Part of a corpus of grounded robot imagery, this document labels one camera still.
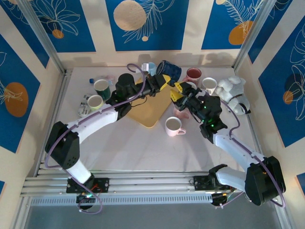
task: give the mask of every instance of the blue panel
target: blue panel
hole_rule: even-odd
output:
[[[302,188],[302,190],[304,192],[304,195],[305,195],[305,173],[299,174],[296,177],[299,180],[301,188]]]
[[[239,49],[262,0],[215,0],[202,49]]]
[[[285,147],[305,136],[305,17],[259,77]]]
[[[189,0],[136,0],[147,20],[134,31],[122,30],[114,20],[113,12],[121,2],[106,0],[116,51],[181,50]]]
[[[0,0],[0,5],[7,13],[11,21],[14,23],[16,28],[19,30],[19,32],[23,35],[23,38],[29,44],[33,52],[36,54],[41,64],[46,68],[49,61],[49,56],[47,55],[38,38],[28,25],[28,22],[20,12],[19,7],[15,4],[12,4],[8,0]]]
[[[40,83],[1,35],[0,81],[0,146],[15,153]]]
[[[23,37],[32,39],[35,35],[23,15],[19,16],[19,8],[6,0],[2,2],[6,2],[5,10],[11,19],[15,18],[13,22]],[[95,52],[80,0],[32,0],[30,3],[57,52]]]
[[[288,9],[292,0],[277,0],[273,9],[271,10],[268,18],[266,19],[263,27],[258,33],[253,45],[249,50],[249,57],[252,63],[256,60],[258,54],[263,49],[267,40],[271,36],[273,30],[276,28],[277,24],[281,20],[282,16]]]
[[[4,187],[4,182],[0,180],[0,195],[1,195],[1,192],[3,190],[3,187]]]

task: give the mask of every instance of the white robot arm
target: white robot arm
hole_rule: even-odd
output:
[[[81,118],[67,125],[58,122],[53,126],[48,139],[45,148],[46,152],[50,151],[50,148],[62,133],[65,133],[73,126],[75,127],[56,145],[51,157],[78,182],[89,189],[95,184],[94,175],[79,160],[79,145],[85,138],[100,128],[118,121],[130,111],[131,105],[129,103],[116,108],[111,106],[133,97],[139,90],[141,85],[134,84],[130,77],[132,76],[127,76],[126,74],[120,76],[116,84],[117,90],[112,93],[110,100],[107,101],[108,104],[103,107],[103,110],[106,110],[105,112],[101,112],[101,110],[95,111],[92,118]],[[170,78],[164,75],[155,75],[147,78],[149,82],[139,98],[143,98],[146,95],[154,96],[155,93],[165,87],[169,80]],[[216,166],[209,171],[208,176],[194,177],[194,181],[196,180],[197,182],[195,190],[204,190],[205,187],[208,187],[207,190],[211,190],[211,187],[217,190],[223,186],[230,186],[245,192],[256,205],[261,205],[285,192],[285,183],[278,160],[275,157],[264,157],[240,142],[232,134],[232,131],[227,128],[219,117],[222,111],[219,97],[198,96],[201,90],[195,90],[185,82],[175,83],[175,85],[180,93],[174,90],[171,91],[172,102],[179,110],[188,108],[193,117],[201,123],[200,130],[203,137],[229,153],[244,169],[244,172],[241,172],[227,165]],[[267,174],[265,168],[267,168],[268,172],[271,172],[276,185],[272,181],[270,174]]]

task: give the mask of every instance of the wooden tray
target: wooden tray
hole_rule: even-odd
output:
[[[168,106],[172,103],[170,91],[174,89],[167,85],[155,97],[147,97],[146,103],[133,107],[127,116],[147,128],[152,128],[163,115]],[[138,99],[132,102],[132,106],[141,104],[145,99]]]

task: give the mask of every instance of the white plush toy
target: white plush toy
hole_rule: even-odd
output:
[[[244,84],[246,80],[238,76],[231,76],[218,83],[215,93],[225,101],[237,114],[250,113],[250,103],[244,95]]]

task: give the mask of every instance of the orange circle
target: orange circle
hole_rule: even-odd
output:
[[[52,34],[57,39],[62,39],[63,38],[63,32],[60,31],[60,30],[53,30]]]
[[[6,86],[6,89],[15,93],[15,94],[20,94],[18,96],[19,99],[15,99],[13,97],[5,99],[5,106],[8,112],[15,117],[22,117],[27,111],[28,105],[29,105],[29,96],[27,89],[20,83],[10,83],[9,85]]]
[[[232,44],[232,45],[243,44],[252,24],[253,24],[253,21],[245,21],[244,23],[234,27],[231,30],[230,35],[229,35],[230,44]]]
[[[283,95],[284,103],[290,104],[290,103],[292,103],[293,99],[294,99],[294,95],[292,94],[291,91],[286,91],[284,93],[284,95]]]
[[[142,41],[144,41],[144,42],[148,41],[148,37],[143,36],[143,37],[142,37]]]

